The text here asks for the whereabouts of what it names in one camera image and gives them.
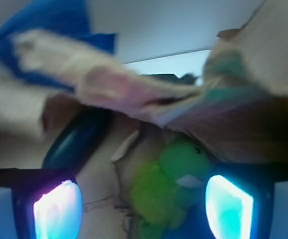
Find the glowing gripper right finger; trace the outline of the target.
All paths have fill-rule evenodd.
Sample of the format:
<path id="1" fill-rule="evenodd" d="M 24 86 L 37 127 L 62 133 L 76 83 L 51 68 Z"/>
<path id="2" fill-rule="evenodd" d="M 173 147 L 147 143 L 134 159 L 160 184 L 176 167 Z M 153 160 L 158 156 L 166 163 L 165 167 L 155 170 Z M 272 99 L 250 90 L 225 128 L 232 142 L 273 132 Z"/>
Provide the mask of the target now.
<path id="1" fill-rule="evenodd" d="M 209 175 L 205 209 L 216 239 L 267 239 L 274 185 L 265 166 L 217 166 Z"/>

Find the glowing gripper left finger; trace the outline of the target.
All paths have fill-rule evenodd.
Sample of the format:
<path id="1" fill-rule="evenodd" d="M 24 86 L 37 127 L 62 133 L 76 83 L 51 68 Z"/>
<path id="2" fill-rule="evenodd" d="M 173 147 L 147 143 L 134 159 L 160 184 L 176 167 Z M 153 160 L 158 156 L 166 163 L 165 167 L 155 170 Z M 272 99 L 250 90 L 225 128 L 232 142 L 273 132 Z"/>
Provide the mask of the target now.
<path id="1" fill-rule="evenodd" d="M 75 239 L 83 217 L 83 198 L 69 171 L 21 171 L 12 189 L 20 239 Z"/>

